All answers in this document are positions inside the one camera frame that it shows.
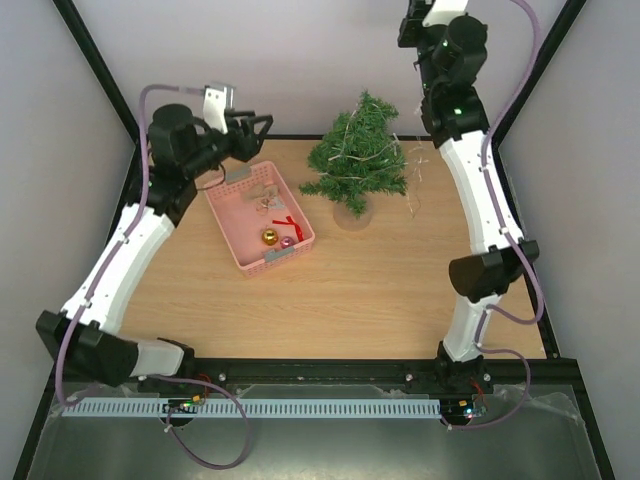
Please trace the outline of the pink bauble ornament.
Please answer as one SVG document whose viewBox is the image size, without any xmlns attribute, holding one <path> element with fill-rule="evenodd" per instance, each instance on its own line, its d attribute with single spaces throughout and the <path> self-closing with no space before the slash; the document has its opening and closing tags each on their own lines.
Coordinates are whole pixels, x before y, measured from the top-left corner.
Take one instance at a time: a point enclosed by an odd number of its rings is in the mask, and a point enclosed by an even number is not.
<svg viewBox="0 0 640 480">
<path fill-rule="evenodd" d="M 295 241 L 290 236 L 282 237 L 280 240 L 280 246 L 282 249 L 287 249 L 287 248 L 293 247 L 294 245 L 295 245 Z"/>
</svg>

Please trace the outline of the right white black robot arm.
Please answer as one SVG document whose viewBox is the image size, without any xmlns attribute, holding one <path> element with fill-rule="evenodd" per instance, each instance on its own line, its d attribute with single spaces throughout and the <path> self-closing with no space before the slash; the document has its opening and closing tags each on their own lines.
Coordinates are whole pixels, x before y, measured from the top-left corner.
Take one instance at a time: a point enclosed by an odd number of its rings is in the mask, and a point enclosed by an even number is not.
<svg viewBox="0 0 640 480">
<path fill-rule="evenodd" d="M 438 384 L 450 392 L 470 381 L 467 362 L 482 355 L 492 312 L 539 255 L 508 205 L 474 87 L 487 59 L 487 40 L 487 25 L 468 13 L 464 1 L 409 2 L 397 40 L 417 52 L 421 119 L 453 177 L 469 231 L 470 255 L 449 264 L 456 305 L 438 351 L 446 361 L 436 367 Z"/>
</svg>

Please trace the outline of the round wooden tree base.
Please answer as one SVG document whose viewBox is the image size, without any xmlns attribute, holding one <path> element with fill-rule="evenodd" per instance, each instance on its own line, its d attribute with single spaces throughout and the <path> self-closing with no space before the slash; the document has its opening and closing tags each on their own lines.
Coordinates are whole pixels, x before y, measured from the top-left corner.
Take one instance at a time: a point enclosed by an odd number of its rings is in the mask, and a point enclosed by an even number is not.
<svg viewBox="0 0 640 480">
<path fill-rule="evenodd" d="M 333 207 L 333 219 L 338 227 L 345 231 L 361 231 L 369 226 L 373 217 L 373 206 L 366 203 L 365 211 L 356 216 L 345 204 L 336 203 Z"/>
</svg>

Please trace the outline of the pink perforated plastic basket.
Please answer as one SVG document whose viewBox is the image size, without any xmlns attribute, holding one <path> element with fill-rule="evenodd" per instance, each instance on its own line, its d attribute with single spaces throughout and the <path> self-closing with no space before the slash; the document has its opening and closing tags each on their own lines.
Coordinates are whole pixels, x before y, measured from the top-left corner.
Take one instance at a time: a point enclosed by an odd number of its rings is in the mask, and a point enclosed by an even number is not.
<svg viewBox="0 0 640 480">
<path fill-rule="evenodd" d="M 278 196 L 269 205 L 247 202 L 242 194 L 258 183 L 276 184 Z M 264 273 L 289 260 L 312 250 L 315 232 L 284 181 L 276 165 L 262 161 L 228 172 L 225 179 L 205 184 L 204 194 L 223 237 L 231 251 L 236 266 L 247 277 Z M 273 225 L 273 220 L 285 220 L 288 215 L 302 227 L 304 240 L 299 242 L 295 230 L 288 226 Z M 261 232 L 273 228 L 279 234 L 279 242 L 267 246 L 261 241 Z M 290 236 L 293 247 L 282 249 L 280 240 Z"/>
</svg>

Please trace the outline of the red ribbon bow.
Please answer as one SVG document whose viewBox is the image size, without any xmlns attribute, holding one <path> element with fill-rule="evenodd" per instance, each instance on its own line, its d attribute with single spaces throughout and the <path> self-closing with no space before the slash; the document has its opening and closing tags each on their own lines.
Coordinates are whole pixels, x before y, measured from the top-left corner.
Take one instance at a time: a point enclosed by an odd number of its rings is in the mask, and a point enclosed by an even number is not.
<svg viewBox="0 0 640 480">
<path fill-rule="evenodd" d="M 288 215 L 285 220 L 273 220 L 273 225 L 288 226 L 295 230 L 296 238 L 299 242 L 304 240 L 304 232 L 302 227 L 293 219 L 291 215 Z"/>
</svg>

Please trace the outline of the black front frame rail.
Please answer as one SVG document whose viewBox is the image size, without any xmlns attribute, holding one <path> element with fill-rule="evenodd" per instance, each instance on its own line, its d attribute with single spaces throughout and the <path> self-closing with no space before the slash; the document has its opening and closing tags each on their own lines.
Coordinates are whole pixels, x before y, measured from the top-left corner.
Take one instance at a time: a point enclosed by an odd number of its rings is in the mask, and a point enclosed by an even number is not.
<svg viewBox="0 0 640 480">
<path fill-rule="evenodd" d="M 206 390 L 202 382 L 237 393 L 252 386 L 374 386 L 384 391 L 430 397 L 465 396 L 495 384 L 520 384 L 525 369 L 531 376 L 545 372 L 544 359 L 521 360 L 503 353 L 461 366 L 437 359 L 418 360 L 284 360 L 195 358 L 170 382 L 158 379 L 121 379 L 115 384 L 162 397 L 187 396 Z"/>
</svg>

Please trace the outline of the gold bauble ornament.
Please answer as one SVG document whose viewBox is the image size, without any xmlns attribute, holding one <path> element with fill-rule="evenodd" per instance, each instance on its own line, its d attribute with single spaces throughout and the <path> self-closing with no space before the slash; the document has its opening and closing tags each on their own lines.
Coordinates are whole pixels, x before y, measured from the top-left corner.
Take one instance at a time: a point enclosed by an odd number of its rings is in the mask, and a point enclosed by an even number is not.
<svg viewBox="0 0 640 480">
<path fill-rule="evenodd" d="M 274 246 L 279 242 L 279 234 L 273 228 L 266 228 L 261 232 L 261 241 L 267 246 Z"/>
</svg>

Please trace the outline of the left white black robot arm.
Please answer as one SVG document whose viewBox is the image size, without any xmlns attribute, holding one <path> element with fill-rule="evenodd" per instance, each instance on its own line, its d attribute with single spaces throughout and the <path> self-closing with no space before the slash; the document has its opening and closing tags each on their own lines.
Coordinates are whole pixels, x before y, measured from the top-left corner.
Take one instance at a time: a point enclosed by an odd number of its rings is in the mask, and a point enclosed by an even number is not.
<svg viewBox="0 0 640 480">
<path fill-rule="evenodd" d="M 79 290 L 58 313 L 45 311 L 36 330 L 55 359 L 55 378 L 66 370 L 118 386 L 140 376 L 173 376 L 191 362 L 192 348 L 158 338 L 119 336 L 128 302 L 160 246 L 197 195 L 196 179 L 234 158 L 256 156 L 273 123 L 270 115 L 224 110 L 227 130 L 196 117 L 182 104 L 158 108 L 143 132 L 151 147 L 140 186 L 132 187 L 116 231 Z"/>
</svg>

